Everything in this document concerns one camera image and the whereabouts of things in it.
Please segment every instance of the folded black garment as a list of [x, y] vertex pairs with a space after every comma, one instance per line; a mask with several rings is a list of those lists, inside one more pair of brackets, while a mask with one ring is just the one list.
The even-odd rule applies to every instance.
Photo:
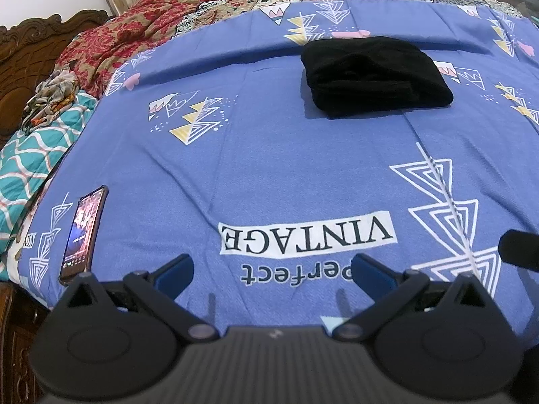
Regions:
[[315, 105], [331, 117], [453, 102], [432, 59], [399, 39], [312, 41], [304, 46], [301, 61]]

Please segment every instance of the phone case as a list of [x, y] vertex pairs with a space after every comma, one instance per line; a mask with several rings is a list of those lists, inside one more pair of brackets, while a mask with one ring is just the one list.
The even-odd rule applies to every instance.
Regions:
[[[76, 211], [80, 207], [80, 203], [82, 202], [82, 200], [91, 196], [92, 194], [96, 193], [99, 190], [103, 190], [103, 196], [101, 198], [101, 201], [99, 202], [98, 210], [95, 213], [95, 222], [94, 222], [94, 226], [92, 230], [92, 236], [90, 237], [90, 243], [88, 244], [88, 254], [87, 254], [87, 259], [86, 259], [86, 265], [83, 270], [84, 272], [89, 272], [92, 269], [92, 257], [94, 254], [95, 239], [97, 238], [97, 235], [98, 235], [99, 223], [101, 221], [101, 213], [103, 212], [104, 202], [105, 200], [107, 200], [108, 187], [106, 185], [101, 185], [99, 188], [95, 189], [91, 193], [88, 193], [85, 196], [81, 197], [75, 209], [75, 214], [76, 214]], [[76, 277], [77, 274], [70, 275], [67, 279], [62, 279], [62, 269], [64, 268], [64, 259], [65, 259], [65, 252], [64, 252], [64, 258], [62, 258], [62, 264], [60, 268], [60, 275], [58, 275], [58, 281], [61, 285], [68, 286], [69, 282], [71, 282], [71, 280], [74, 279], [74, 277]]]

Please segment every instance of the smartphone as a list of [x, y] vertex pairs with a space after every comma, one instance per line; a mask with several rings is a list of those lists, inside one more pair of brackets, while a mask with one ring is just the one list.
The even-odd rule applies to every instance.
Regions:
[[95, 238], [107, 194], [108, 188], [103, 185], [79, 200], [58, 277], [60, 284], [68, 285], [80, 272], [91, 270]]

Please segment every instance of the wooden nightstand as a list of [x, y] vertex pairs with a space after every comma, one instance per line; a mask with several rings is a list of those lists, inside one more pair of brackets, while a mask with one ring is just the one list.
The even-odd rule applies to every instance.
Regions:
[[42, 396], [28, 353], [49, 311], [12, 283], [0, 283], [0, 404], [33, 404]]

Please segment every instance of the wooden headboard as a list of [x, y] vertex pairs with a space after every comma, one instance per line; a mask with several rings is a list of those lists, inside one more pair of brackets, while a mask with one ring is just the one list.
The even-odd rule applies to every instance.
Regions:
[[26, 102], [52, 72], [56, 59], [80, 32], [109, 19], [104, 10], [81, 10], [65, 23], [60, 15], [0, 26], [0, 148], [19, 128]]

